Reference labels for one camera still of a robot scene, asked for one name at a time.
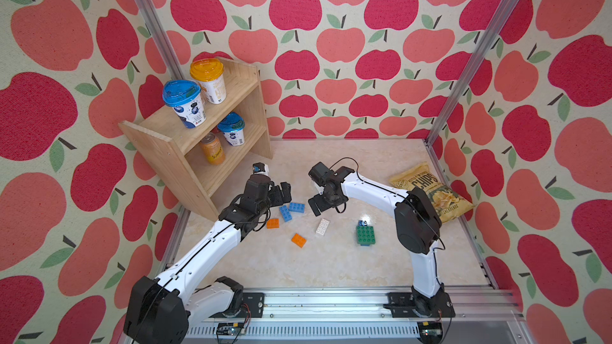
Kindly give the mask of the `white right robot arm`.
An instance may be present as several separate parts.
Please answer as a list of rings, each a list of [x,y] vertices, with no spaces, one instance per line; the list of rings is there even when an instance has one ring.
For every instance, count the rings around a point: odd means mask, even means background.
[[[454,318],[454,306],[438,278],[435,250],[440,248],[441,219],[426,192],[418,187],[402,190],[363,178],[357,170],[332,170],[322,162],[309,171],[319,194],[309,199],[316,216],[338,210],[353,198],[388,213],[395,219],[398,241],[411,253],[413,283],[409,296],[391,296],[386,308],[394,316]]]

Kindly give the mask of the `green lego brick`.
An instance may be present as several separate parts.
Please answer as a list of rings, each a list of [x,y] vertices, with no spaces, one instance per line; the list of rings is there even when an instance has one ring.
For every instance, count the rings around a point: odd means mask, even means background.
[[[360,246],[371,246],[376,243],[373,226],[357,226],[355,229],[357,243]]]

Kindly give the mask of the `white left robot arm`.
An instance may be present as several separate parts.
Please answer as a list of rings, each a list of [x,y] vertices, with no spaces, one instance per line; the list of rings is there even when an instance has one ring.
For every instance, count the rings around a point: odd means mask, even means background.
[[[192,323],[223,314],[235,317],[247,310],[244,288],[222,276],[199,285],[216,264],[251,232],[262,229],[269,211],[289,204],[291,186],[252,175],[242,194],[220,213],[205,237],[183,258],[152,279],[142,277],[132,288],[124,334],[134,343],[180,343]]]

